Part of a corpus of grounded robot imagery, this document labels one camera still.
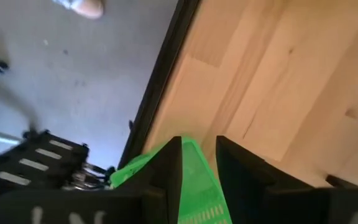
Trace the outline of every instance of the black rubber foot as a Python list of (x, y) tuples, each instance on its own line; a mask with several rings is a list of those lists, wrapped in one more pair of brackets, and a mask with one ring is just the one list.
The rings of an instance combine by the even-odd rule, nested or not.
[(129, 120), (129, 130), (132, 130), (133, 127), (134, 127), (134, 122)]
[(116, 172), (115, 167), (110, 167), (107, 169), (107, 172), (104, 174), (104, 183), (110, 185), (110, 176)]
[(34, 129), (30, 129), (30, 131), (26, 131), (23, 133), (22, 137), (24, 139), (32, 139), (38, 136), (38, 132)]
[(9, 70), (9, 65), (5, 61), (0, 60), (0, 74), (4, 74), (8, 70)]

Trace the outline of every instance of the wood grain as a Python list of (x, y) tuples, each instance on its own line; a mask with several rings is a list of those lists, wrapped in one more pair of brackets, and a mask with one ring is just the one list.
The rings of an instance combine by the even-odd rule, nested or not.
[(224, 134), (313, 185), (358, 184), (358, 1), (204, 0), (144, 152)]

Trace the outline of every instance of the black trim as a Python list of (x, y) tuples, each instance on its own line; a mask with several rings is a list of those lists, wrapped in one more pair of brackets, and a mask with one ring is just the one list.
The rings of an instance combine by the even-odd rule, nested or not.
[(119, 161), (118, 169), (122, 169), (131, 159), (142, 153), (172, 68), (175, 66), (178, 53), (181, 50), (199, 2), (200, 0), (179, 0), (177, 4), (149, 84), (136, 114), (127, 144)]

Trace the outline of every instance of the metal rod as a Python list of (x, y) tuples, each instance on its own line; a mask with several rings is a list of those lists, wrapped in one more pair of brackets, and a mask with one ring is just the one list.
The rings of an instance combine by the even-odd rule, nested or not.
[(5, 135), (1, 133), (0, 142), (6, 143), (6, 144), (18, 145), (18, 144), (20, 144), (21, 140), (19, 138), (15, 138), (13, 136), (5, 137)]

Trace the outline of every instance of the green plastic object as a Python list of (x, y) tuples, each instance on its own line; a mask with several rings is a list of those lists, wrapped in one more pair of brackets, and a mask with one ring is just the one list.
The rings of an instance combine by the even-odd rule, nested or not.
[[(118, 187), (140, 170), (162, 147), (143, 154), (110, 176), (111, 186)], [(182, 137), (183, 180), (181, 187), (179, 224), (229, 224), (229, 210), (213, 171), (209, 168), (195, 140)]]

